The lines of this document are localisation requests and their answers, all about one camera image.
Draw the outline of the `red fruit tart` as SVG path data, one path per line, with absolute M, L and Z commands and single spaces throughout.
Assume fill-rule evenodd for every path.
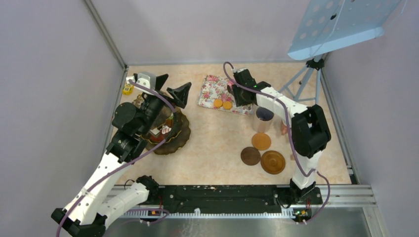
M 167 126 L 167 127 L 172 127 L 173 126 L 173 119 L 171 118 L 168 118 L 168 119 L 166 119 L 166 121 L 165 121 L 165 123 L 164 123 L 164 126 Z

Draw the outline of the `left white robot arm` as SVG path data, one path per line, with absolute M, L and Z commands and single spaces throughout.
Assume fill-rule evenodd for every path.
M 65 207 L 57 208 L 51 217 L 58 224 L 56 236 L 66 231 L 73 237 L 101 237 L 109 226 L 137 204 L 153 204 L 158 199 L 158 185 L 149 176 L 141 177 L 130 188 L 107 200 L 119 178 L 150 154 L 144 136 L 151 130 L 164 108 L 175 113 L 185 108 L 191 83 L 178 88 L 161 89 L 168 79 L 147 72 L 128 77 L 127 83 L 140 90 L 144 101 L 140 107 L 125 102 L 115 109 L 112 126 L 117 132 L 106 147 L 101 161 L 86 184 Z

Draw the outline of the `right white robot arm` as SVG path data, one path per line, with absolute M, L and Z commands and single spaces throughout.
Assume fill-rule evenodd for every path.
M 290 181 L 290 198 L 304 203 L 315 188 L 319 159 L 331 140 L 322 107 L 298 103 L 264 81 L 257 83 L 247 68 L 233 68 L 232 72 L 232 93 L 239 104 L 255 104 L 283 120 L 297 164 Z

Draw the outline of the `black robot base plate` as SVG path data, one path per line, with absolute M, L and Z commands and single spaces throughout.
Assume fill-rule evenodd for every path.
M 197 208 L 202 214 L 280 213 L 285 207 L 322 204 L 318 187 L 298 197 L 288 185 L 167 185 L 142 203 L 173 214 L 189 214 Z

